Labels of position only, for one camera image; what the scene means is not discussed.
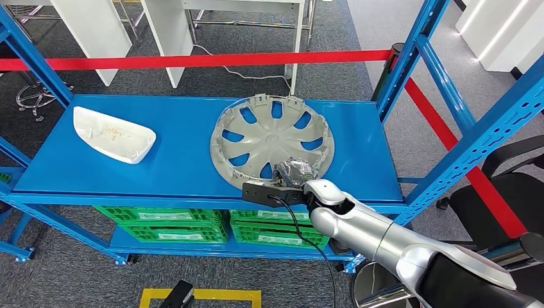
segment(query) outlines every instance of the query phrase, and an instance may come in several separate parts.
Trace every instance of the white table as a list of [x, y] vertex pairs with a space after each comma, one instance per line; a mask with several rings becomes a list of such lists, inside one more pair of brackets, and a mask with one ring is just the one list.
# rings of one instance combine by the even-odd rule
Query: white table
[[[0, 0], [1, 5], [52, 5], [87, 58], [126, 57], [132, 42], [112, 0]], [[98, 69], [109, 86], [117, 69]]]
[[[192, 39], [185, 10], [282, 13], [296, 16], [293, 51], [300, 51], [305, 0], [141, 0], [162, 56], [190, 55]], [[172, 87], [177, 87], [184, 67], [167, 68]], [[294, 94], [298, 66], [292, 66]]]

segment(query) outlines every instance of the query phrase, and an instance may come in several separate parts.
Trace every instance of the red rope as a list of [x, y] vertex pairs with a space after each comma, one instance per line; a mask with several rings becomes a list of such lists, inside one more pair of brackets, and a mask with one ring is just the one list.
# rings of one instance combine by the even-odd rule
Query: red rope
[[[404, 89], [408, 92], [408, 95], [410, 95], [427, 122], [429, 122], [438, 139], [440, 139], [448, 151], [451, 150], [457, 144], [457, 138], [412, 78], [408, 79]], [[512, 209], [510, 209], [506, 201], [504, 201], [478, 166], [472, 168], [466, 174], [466, 178], [510, 238], [518, 237], [527, 232], [523, 223]]]
[[[250, 53], [238, 55], [131, 56], [128, 58], [47, 59], [56, 71], [93, 69], [163, 69], [293, 63], [337, 63], [387, 60], [389, 50], [317, 51], [309, 53]], [[0, 71], [28, 71], [20, 59], [0, 59]]]

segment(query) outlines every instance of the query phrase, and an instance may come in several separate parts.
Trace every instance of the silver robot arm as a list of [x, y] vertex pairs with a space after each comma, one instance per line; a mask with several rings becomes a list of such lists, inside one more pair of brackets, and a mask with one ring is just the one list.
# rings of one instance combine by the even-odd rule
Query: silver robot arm
[[478, 300], [471, 300], [475, 308], [544, 307], [539, 301], [515, 292], [512, 276], [497, 264], [466, 248], [435, 241], [401, 227], [328, 180], [306, 182], [303, 194], [314, 228], [378, 262], [426, 307], [449, 307], [448, 303], [440, 302], [437, 278], [442, 279], [441, 284], [447, 288], [454, 288], [451, 284], [455, 283], [477, 286], [482, 290], [481, 296], [497, 301], [476, 306], [474, 303]]

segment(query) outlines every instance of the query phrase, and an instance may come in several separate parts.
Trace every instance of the black stanchion post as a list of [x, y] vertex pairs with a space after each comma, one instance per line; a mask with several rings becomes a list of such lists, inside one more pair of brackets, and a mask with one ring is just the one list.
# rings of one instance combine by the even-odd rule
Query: black stanchion post
[[393, 46], [391, 46], [391, 52], [389, 53], [386, 64], [384, 65], [384, 71], [382, 71], [382, 76], [380, 76], [380, 80], [378, 81], [376, 89], [372, 94], [372, 98], [370, 99], [371, 101], [378, 100], [378, 95], [380, 94], [382, 87], [386, 83], [387, 77], [389, 77], [389, 74], [391, 74], [393, 66], [395, 65], [396, 59], [398, 58], [398, 55], [400, 54], [403, 46], [404, 43], [394, 43]]

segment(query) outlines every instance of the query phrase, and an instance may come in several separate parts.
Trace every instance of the black cable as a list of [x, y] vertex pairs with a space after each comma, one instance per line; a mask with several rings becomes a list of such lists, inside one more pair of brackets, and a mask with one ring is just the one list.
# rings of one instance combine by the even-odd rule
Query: black cable
[[304, 236], [302, 236], [302, 233], [300, 232], [300, 229], [298, 228], [298, 222], [296, 220], [296, 217], [294, 216], [293, 210], [291, 210], [290, 206], [288, 206], [288, 204], [283, 199], [281, 199], [281, 198], [279, 198], [277, 196], [268, 196], [268, 198], [272, 199], [272, 200], [276, 200], [276, 201], [278, 201], [278, 202], [280, 202], [281, 204], [284, 205], [284, 207], [287, 209], [287, 211], [290, 213], [291, 217], [293, 218], [294, 227], [296, 229], [296, 235], [298, 235], [298, 237], [300, 237], [300, 239], [302, 241], [305, 241], [306, 243], [312, 245], [323, 256], [325, 262], [327, 263], [328, 272], [330, 273], [330, 279], [332, 281], [332, 308], [336, 308], [336, 283], [334, 282], [334, 275], [332, 273], [332, 268], [330, 267], [330, 263], [328, 261], [327, 256], [325, 255], [323, 250], [321, 250], [321, 248], [319, 248], [312, 241], [310, 241], [310, 240], [306, 239]]

